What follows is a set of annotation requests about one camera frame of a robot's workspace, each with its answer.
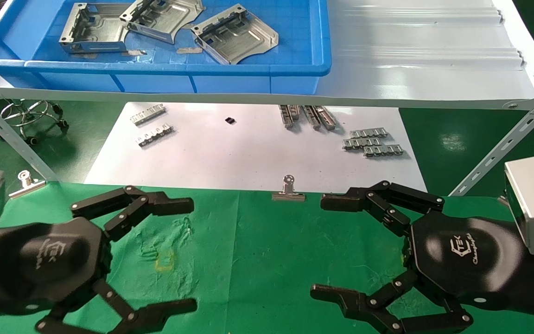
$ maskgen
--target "stamped metal part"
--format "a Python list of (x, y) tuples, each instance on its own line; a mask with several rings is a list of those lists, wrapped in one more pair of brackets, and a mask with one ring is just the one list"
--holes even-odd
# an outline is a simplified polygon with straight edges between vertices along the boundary
[(366, 146), (379, 146), (380, 140), (378, 138), (352, 138), (343, 139), (344, 150), (359, 150)]
[(272, 193), (271, 200), (273, 201), (305, 201), (304, 194), (294, 192), (294, 177), (292, 175), (284, 176), (284, 190), (280, 193)]
[(324, 125), (324, 128), (327, 129), (328, 131), (334, 130), (335, 127), (337, 126), (337, 122), (335, 121), (335, 118), (331, 116), (327, 108), (325, 108), (324, 106), (313, 106), (313, 107), (316, 113), (318, 114), (318, 116), (320, 117), (320, 121)]
[(313, 129), (320, 129), (320, 118), (318, 118), (318, 114), (314, 109), (314, 106), (303, 106), (303, 109), (305, 111), (306, 118), (308, 118), (308, 121), (312, 125)]
[(74, 4), (59, 44), (67, 53), (125, 52), (127, 28), (119, 19), (128, 4)]
[(287, 104), (280, 104), (281, 121), (284, 123), (284, 127), (289, 129), (294, 126), (294, 117)]
[(364, 146), (364, 156), (372, 158), (377, 156), (399, 156), (403, 155), (401, 145), (381, 145), (381, 146)]
[(9, 194), (9, 198), (11, 199), (17, 199), (22, 195), (26, 195), (28, 193), (33, 192), (34, 190), (38, 190), (43, 186), (46, 186), (46, 180), (39, 181), (37, 179), (32, 179), (32, 177), (30, 176), (30, 172), (28, 171), (21, 171), (18, 174), (18, 180), (22, 182), (22, 188), (17, 192)]
[(386, 136), (388, 136), (388, 132), (386, 132), (384, 128), (362, 129), (350, 131), (350, 136), (352, 138), (386, 138)]
[(160, 103), (151, 108), (147, 108), (146, 110), (138, 112), (138, 114), (131, 116), (129, 120), (131, 120), (131, 122), (133, 122), (135, 125), (141, 125), (165, 112), (166, 108), (162, 103)]
[(168, 133), (171, 133), (172, 129), (172, 126), (168, 125), (168, 123), (164, 123), (160, 127), (157, 127), (148, 133), (144, 133), (143, 137), (137, 137), (135, 142), (141, 147), (146, 146), (147, 144), (164, 137)]
[(223, 65), (265, 53), (280, 42), (275, 30), (240, 4), (193, 26), (191, 31), (195, 42)]
[(121, 19), (132, 32), (174, 44), (176, 32), (202, 11), (201, 0), (136, 0)]

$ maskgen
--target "white shelf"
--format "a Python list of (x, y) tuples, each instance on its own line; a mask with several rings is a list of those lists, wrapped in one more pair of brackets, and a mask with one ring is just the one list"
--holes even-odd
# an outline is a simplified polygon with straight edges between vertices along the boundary
[(315, 96), (132, 94), (13, 89), (79, 101), (534, 107), (534, 41), (511, 0), (329, 0), (333, 66)]

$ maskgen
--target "yellow mark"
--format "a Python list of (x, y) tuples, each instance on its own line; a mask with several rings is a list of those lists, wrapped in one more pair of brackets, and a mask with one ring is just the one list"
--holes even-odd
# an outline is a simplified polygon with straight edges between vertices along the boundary
[(155, 270), (157, 272), (171, 271), (174, 268), (176, 254), (172, 249), (167, 252), (159, 252), (155, 260)]

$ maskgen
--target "metal shelf frame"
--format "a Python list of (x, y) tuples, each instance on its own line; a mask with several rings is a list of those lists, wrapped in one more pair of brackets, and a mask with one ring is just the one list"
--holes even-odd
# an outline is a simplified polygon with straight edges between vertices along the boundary
[[(534, 129), (532, 36), (511, 0), (366, 2), (329, 0), (333, 67), (314, 96), (23, 89), (0, 77), (0, 99), (528, 110), (451, 192), (465, 195)], [(58, 179), (1, 118), (0, 135), (44, 179)]]

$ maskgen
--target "chair wheel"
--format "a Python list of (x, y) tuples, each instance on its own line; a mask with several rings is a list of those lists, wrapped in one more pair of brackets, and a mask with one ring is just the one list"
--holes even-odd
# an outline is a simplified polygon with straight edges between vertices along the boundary
[(59, 106), (59, 104), (53, 104), (53, 111), (57, 115), (63, 115), (63, 109)]
[(36, 137), (28, 137), (24, 141), (26, 142), (26, 144), (28, 144), (30, 146), (34, 146), (34, 145), (38, 144), (38, 139)]
[(70, 127), (70, 125), (67, 124), (66, 120), (59, 120), (59, 122), (57, 122), (57, 126), (61, 129)]

